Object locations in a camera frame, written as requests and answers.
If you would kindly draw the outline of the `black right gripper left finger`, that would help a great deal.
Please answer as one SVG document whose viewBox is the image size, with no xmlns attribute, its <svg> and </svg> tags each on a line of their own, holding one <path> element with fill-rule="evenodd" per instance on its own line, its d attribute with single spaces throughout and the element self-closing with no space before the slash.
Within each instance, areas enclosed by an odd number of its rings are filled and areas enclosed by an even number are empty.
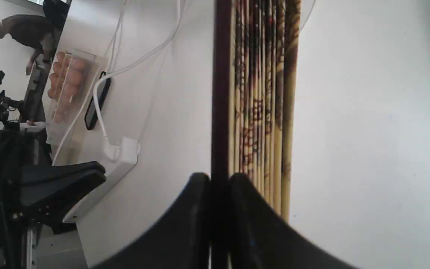
<svg viewBox="0 0 430 269">
<path fill-rule="evenodd" d="M 193 173 L 170 208 L 137 240 L 96 269 L 207 269 L 210 179 Z"/>
</svg>

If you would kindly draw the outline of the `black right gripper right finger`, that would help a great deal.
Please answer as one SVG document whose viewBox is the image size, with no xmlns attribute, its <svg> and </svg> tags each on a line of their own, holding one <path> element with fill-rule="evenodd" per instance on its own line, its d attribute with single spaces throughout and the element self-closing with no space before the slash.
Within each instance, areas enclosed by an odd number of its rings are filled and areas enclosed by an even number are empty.
<svg viewBox="0 0 430 269">
<path fill-rule="evenodd" d="M 247 175 L 232 175 L 230 197 L 232 268 L 353 268 L 296 232 L 269 206 Z"/>
</svg>

